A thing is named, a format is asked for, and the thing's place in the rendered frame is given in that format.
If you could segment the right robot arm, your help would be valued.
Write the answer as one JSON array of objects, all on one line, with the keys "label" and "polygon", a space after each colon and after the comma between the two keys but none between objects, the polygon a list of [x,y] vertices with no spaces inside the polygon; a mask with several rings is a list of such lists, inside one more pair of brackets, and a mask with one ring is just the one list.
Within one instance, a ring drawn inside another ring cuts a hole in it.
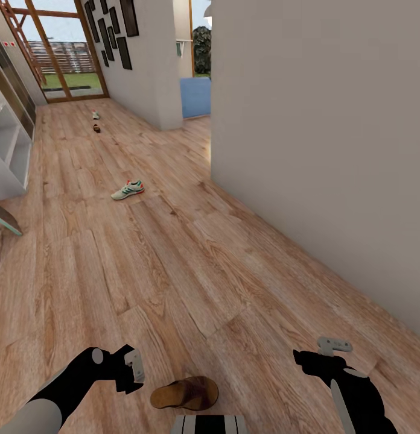
[{"label": "right robot arm", "polygon": [[331,393],[346,434],[398,434],[392,422],[384,416],[381,395],[370,378],[346,366],[333,350],[352,352],[347,340],[319,336],[316,352],[293,350],[296,364],[310,376],[320,377]]}]

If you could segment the robot trunk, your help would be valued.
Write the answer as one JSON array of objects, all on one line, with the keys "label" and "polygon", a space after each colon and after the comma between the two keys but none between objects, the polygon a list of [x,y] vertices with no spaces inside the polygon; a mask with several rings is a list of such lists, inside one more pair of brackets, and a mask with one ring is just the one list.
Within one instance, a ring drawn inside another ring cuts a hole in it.
[{"label": "robot trunk", "polygon": [[170,434],[250,434],[243,415],[177,415]]}]

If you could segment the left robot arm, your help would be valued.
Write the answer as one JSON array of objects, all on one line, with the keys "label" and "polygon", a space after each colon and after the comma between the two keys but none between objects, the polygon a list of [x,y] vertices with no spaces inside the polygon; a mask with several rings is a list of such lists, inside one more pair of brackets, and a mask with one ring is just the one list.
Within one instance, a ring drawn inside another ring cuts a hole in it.
[{"label": "left robot arm", "polygon": [[58,434],[96,380],[116,380],[116,391],[144,385],[139,348],[124,345],[115,354],[87,348],[48,379],[37,394],[1,428],[0,434]]}]

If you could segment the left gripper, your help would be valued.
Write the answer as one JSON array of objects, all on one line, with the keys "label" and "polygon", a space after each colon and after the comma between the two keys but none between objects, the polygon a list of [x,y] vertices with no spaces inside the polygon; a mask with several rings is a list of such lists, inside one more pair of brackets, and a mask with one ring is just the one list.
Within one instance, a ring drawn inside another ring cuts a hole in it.
[{"label": "left gripper", "polygon": [[132,393],[143,387],[144,383],[135,381],[133,367],[129,367],[124,360],[124,356],[129,353],[131,348],[124,345],[115,354],[116,367],[112,375],[107,380],[116,380],[116,391],[126,391],[126,394]]}]

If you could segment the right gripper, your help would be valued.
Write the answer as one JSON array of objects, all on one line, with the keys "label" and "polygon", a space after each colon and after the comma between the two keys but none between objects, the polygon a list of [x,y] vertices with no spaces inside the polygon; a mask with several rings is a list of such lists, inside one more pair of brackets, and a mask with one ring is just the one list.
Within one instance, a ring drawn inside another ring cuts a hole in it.
[{"label": "right gripper", "polygon": [[301,352],[293,350],[293,355],[296,364],[302,365],[302,370],[305,374],[320,377],[324,383],[323,371],[325,366],[329,363],[337,363],[346,366],[346,361],[341,356],[334,355],[334,357],[324,357],[321,354],[305,350]]}]

